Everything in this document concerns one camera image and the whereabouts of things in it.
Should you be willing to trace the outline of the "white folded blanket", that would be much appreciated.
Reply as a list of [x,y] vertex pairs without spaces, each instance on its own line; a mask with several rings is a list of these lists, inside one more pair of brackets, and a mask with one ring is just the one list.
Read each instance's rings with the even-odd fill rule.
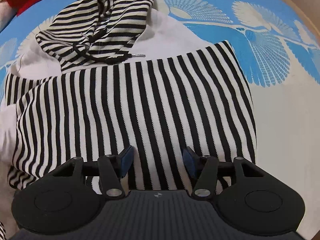
[[15,17],[17,10],[12,8],[6,0],[0,2],[0,31],[2,31]]

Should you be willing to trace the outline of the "blue white patterned bedspread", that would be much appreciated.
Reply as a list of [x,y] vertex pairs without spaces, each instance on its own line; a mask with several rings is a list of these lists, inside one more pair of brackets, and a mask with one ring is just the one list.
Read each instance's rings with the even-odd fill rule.
[[[53,65],[36,48],[35,36],[77,0],[44,0],[13,18],[1,31],[1,110],[5,78],[17,69]],[[228,41],[249,85],[256,127],[255,160],[262,170],[304,200],[295,232],[250,235],[219,217],[221,234],[198,239],[311,239],[319,230],[319,42],[295,11],[281,0],[153,0],[147,34],[138,47],[157,40],[196,36],[206,44]],[[15,190],[1,159],[1,239],[13,239]]]

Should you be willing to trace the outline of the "black white striped hoodie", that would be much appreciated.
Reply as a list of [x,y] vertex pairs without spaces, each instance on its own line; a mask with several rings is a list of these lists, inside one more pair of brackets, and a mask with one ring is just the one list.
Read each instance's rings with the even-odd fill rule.
[[139,48],[149,16],[157,13],[152,5],[153,0],[77,0],[35,36],[36,48],[53,65],[10,67],[1,159],[9,165],[13,200],[74,157],[89,162],[134,149],[120,180],[124,198],[107,200],[92,221],[73,231],[29,231],[14,219],[13,239],[221,234],[213,205],[191,197],[183,150],[221,162],[254,161],[249,85],[228,41],[206,44],[182,36]]

